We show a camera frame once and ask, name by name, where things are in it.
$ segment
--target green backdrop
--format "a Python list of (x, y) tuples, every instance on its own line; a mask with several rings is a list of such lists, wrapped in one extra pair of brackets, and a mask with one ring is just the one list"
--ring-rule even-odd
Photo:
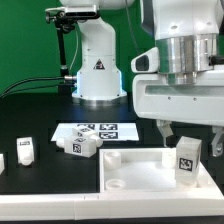
[[(58, 0), (7, 0), (0, 1), (0, 92), (16, 81), (31, 77), (59, 76), (60, 60), (56, 31), (53, 24), (46, 24), (45, 9), (60, 6)], [(130, 7), (133, 29), (140, 51), (154, 46), (154, 40), (140, 27), (139, 1)], [(103, 19), (117, 33), (117, 66), (123, 73), (123, 88), (131, 91), (134, 74), (130, 62), (137, 55), (130, 31), (126, 10), (103, 11)], [(67, 62), (75, 52), (75, 33), (65, 37)], [(73, 73), (81, 66), (81, 51), (78, 52)]]

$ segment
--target warning label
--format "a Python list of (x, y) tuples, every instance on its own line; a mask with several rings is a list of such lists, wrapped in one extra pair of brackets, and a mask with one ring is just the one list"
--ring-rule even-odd
[(95, 70), (105, 70), (105, 67), (100, 59), (97, 61), (94, 69)]

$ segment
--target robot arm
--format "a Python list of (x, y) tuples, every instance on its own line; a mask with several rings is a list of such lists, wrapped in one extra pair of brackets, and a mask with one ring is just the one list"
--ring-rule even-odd
[[(73, 101), (88, 106), (113, 105), (126, 101), (121, 72), (116, 66), (115, 31), (100, 18), (100, 10), (121, 9), (126, 4), (130, 6), (134, 0), (60, 1), (63, 7), (46, 10), (47, 21), (54, 21), (57, 32), (62, 30), (63, 33), (70, 32), (78, 25), (82, 36), (82, 67), (77, 73), (77, 90), (72, 94)], [(61, 61), (62, 68), (66, 68), (65, 60)]]
[(140, 74), (133, 82), (135, 111), (139, 117), (156, 119), (165, 137), (172, 133), (166, 132), (166, 121), (218, 126), (212, 143), (213, 155), (218, 156), (223, 151), (224, 67), (213, 59), (219, 58), (223, 1), (150, 2), (141, 0), (142, 22), (149, 34), (154, 33), (156, 46), (132, 61), (132, 70)]

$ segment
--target black table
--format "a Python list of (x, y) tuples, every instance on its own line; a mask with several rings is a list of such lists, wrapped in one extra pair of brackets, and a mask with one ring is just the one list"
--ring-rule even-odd
[[(91, 158), (65, 154), (51, 142), (58, 123), (136, 123), (140, 141), (106, 142), (103, 147), (163, 147), (162, 137), (155, 121), (136, 116), (130, 95), (128, 104), (93, 109), (74, 105), (70, 96), (17, 94), (1, 100), (0, 109), (0, 153), (4, 153), (6, 158), (6, 169), (0, 176), (2, 195), (99, 192), (98, 153)], [(175, 144), (181, 136), (203, 140), (201, 161), (224, 192), (223, 156), (219, 158), (209, 156), (210, 144), (214, 137), (211, 127), (180, 123), (174, 123), (172, 127)], [(35, 162), (30, 167), (23, 167), (17, 162), (18, 137), (33, 137)], [(76, 223), (223, 222), (223, 217), (76, 221)]]

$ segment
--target black cable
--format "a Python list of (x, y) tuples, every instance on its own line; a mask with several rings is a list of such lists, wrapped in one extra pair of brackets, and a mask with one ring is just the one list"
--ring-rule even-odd
[(4, 97), (14, 94), (14, 93), (18, 93), (18, 92), (22, 92), (22, 91), (27, 91), (27, 90), (34, 90), (34, 89), (44, 89), (44, 88), (52, 88), (52, 87), (58, 87), (57, 85), (49, 85), (49, 86), (36, 86), (36, 87), (29, 87), (29, 88), (24, 88), (24, 89), (17, 89), (14, 91), (10, 91), (4, 94), (1, 94), (0, 99), (3, 99)]
[(11, 89), (22, 85), (24, 83), (28, 83), (28, 82), (37, 82), (37, 81), (56, 81), (56, 80), (64, 80), (64, 77), (41, 77), (41, 78), (30, 78), (30, 79), (24, 79), (22, 81), (19, 81), (11, 86), (9, 86), (8, 88), (6, 88), (0, 95), (0, 98), (2, 95), (4, 95), (5, 93), (8, 93)]

